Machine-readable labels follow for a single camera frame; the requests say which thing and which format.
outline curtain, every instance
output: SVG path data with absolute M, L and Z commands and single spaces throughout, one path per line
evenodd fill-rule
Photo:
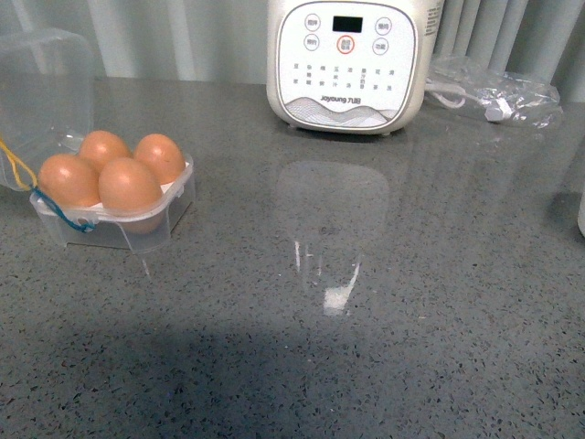
M 266 0 L 5 0 L 0 35 L 83 35 L 96 76 L 263 83 Z M 446 0 L 435 52 L 555 85 L 585 102 L 585 0 Z

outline plastic bag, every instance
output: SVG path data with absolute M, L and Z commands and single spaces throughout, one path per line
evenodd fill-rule
M 425 101 L 461 116 L 513 126 L 557 127 L 563 114 L 552 85 L 497 73 L 468 57 L 433 58 Z

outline blue string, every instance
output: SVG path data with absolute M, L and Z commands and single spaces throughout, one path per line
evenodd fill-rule
M 43 192 L 42 190 L 40 190 L 38 188 L 38 186 L 32 187 L 33 192 L 35 192 L 38 197 L 40 199 L 42 199 L 45 204 L 48 206 L 49 209 L 51 209 L 54 213 L 57 214 L 57 216 L 59 216 L 62 220 L 64 220 L 68 226 L 70 226 L 72 229 L 75 229 L 77 231 L 80 231 L 82 233 L 87 233 L 89 231 L 92 231 L 95 229 L 95 224 L 91 224 L 91 223 L 87 223 L 87 224 L 77 224 L 75 222 L 73 222 L 72 220 L 70 220 L 69 218 L 67 218 L 65 216 L 65 213 L 63 213 L 63 210 L 61 210 L 61 208 L 59 207 L 59 205 L 53 201 L 53 199 L 47 195 L 45 192 Z

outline white kitchen appliance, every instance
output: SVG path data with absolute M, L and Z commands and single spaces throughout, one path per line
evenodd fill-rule
M 269 0 L 267 94 L 292 126 L 388 134 L 422 105 L 443 0 Z

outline brown egg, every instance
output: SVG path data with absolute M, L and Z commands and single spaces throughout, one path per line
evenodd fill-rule
M 38 171 L 38 186 L 62 208 L 87 208 L 100 202 L 98 177 L 87 160 L 57 154 Z
M 163 196 L 163 190 L 148 166 L 128 157 L 116 158 L 103 167 L 99 189 L 103 206 L 115 210 L 117 214 L 144 213 Z M 150 219 L 123 223 L 122 226 L 131 233 L 149 233 L 163 217 L 158 214 Z
M 185 170 L 183 153 L 163 134 L 147 135 L 136 146 L 133 156 L 154 172 L 161 185 L 172 183 Z
M 101 172 L 106 163 L 119 157 L 132 157 L 126 143 L 116 134 L 93 131 L 85 136 L 79 156 L 88 159 Z

